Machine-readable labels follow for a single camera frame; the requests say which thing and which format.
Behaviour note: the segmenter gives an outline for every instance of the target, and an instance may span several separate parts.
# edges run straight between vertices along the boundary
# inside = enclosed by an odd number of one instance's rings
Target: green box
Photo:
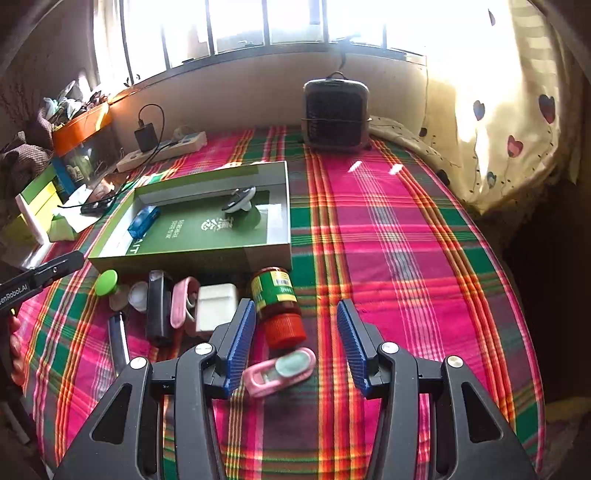
[[[232,191],[256,187],[249,212],[224,214]],[[109,218],[89,260],[101,272],[146,275],[166,270],[175,278],[208,273],[291,269],[287,164],[269,162],[221,168],[136,188]],[[144,237],[127,231],[148,205],[160,216]]]

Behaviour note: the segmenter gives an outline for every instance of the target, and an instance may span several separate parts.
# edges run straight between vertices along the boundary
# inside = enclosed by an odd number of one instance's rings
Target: window
[[[95,49],[100,81],[117,93],[246,56],[339,51],[347,37],[351,53],[424,63],[419,18],[392,0],[95,0]]]

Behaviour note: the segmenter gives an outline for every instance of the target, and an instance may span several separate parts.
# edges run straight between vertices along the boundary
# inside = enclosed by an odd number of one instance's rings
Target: red jar cap
[[[282,313],[264,322],[269,348],[279,350],[295,347],[306,339],[306,331],[297,313]]]

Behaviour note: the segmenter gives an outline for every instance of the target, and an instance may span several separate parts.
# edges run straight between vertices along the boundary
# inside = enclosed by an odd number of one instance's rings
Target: striped fabric
[[[372,141],[358,155],[314,153],[285,127],[217,135],[198,153],[152,167],[142,182],[221,166],[287,160],[291,195],[291,279],[318,365],[306,382],[250,399],[241,386],[215,405],[229,479],[361,479],[371,454],[379,401],[353,386],[336,327],[339,300],[352,298],[361,318],[414,355],[460,355],[517,431],[539,469],[544,446],[543,395],[534,350],[515,295],[496,258],[454,197],[418,159]],[[88,252],[105,220],[51,257]],[[25,398],[51,467],[114,379],[106,299],[87,262],[26,302],[20,313]],[[171,358],[143,338],[130,315],[133,356]],[[250,363],[267,359],[257,330]],[[428,415],[421,403],[418,477],[426,474]],[[175,478],[167,409],[165,472]]]

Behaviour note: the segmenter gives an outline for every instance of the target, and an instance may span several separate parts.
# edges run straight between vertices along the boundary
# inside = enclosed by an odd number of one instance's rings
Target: white power strip
[[[181,140],[173,141],[168,140],[167,142],[160,145],[160,151],[155,157],[150,160],[150,163],[156,163],[159,161],[168,160],[169,158],[180,157],[188,153],[196,152],[201,150],[202,147],[207,145],[207,137],[205,132],[199,132],[198,134],[185,135]],[[128,171],[133,170],[135,167],[140,166],[146,159],[154,152],[154,150],[142,153],[140,150],[127,154],[117,164],[117,170]]]

